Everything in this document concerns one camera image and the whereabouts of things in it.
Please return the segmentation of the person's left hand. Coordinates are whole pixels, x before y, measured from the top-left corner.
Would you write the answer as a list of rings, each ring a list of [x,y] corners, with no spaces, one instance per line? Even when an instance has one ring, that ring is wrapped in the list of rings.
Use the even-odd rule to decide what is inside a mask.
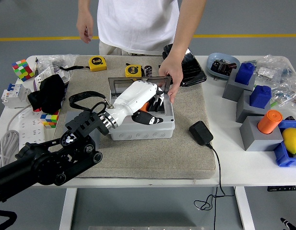
[[[181,81],[183,79],[182,73],[182,60],[183,56],[179,56],[175,53],[170,53],[167,58],[162,62],[159,68],[160,76],[170,75],[173,81],[173,84],[168,91],[170,102],[173,104],[175,97],[179,91]]]

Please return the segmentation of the person's right hand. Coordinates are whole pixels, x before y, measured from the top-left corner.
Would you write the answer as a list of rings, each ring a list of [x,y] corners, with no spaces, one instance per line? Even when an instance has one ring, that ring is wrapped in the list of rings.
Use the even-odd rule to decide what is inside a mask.
[[[89,15],[79,15],[76,27],[78,29],[80,39],[88,44],[93,38],[94,21]]]

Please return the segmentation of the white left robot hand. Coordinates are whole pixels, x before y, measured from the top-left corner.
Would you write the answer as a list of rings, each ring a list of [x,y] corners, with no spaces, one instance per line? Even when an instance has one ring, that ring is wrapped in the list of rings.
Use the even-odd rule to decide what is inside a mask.
[[[163,104],[164,92],[159,86],[137,80],[114,101],[113,108],[105,110],[104,116],[113,128],[120,126],[127,116],[131,116],[134,122],[144,125],[162,123],[163,119],[141,110],[153,97],[160,105]]]

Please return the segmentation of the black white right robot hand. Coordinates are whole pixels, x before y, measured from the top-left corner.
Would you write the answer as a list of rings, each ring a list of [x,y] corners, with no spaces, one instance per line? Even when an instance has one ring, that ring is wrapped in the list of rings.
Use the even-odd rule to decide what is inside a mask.
[[[290,223],[288,220],[284,218],[280,218],[280,221],[289,229],[289,230],[296,230],[296,227]]]

